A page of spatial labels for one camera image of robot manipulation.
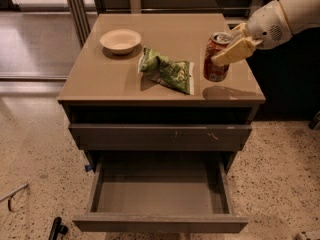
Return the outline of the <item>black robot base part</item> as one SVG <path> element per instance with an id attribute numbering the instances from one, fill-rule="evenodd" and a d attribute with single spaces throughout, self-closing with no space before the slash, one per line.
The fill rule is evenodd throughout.
<path id="1" fill-rule="evenodd" d="M 62 240 L 69 229 L 62 223 L 61 217 L 56 217 L 53 221 L 48 240 Z"/>

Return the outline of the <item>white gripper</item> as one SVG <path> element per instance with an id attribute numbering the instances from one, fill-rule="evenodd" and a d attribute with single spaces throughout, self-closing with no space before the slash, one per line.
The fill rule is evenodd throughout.
<path id="1" fill-rule="evenodd" d="M 257 48 L 273 49 L 288 42 L 293 36 L 285 12 L 277 0 L 255 11 L 247 24 L 242 22 L 229 33 L 236 39 L 211 57 L 211 61 L 217 66 L 226 66 L 246 59 L 252 56 Z"/>

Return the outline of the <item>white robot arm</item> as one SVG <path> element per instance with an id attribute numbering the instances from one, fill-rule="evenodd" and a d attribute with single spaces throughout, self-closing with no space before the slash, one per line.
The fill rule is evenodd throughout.
<path id="1" fill-rule="evenodd" d="M 251 57 L 257 49 L 273 49 L 319 26 L 320 0 L 273 0 L 256 10 L 246 23 L 234 27 L 231 43 L 211 60 L 218 66 L 229 65 Z"/>

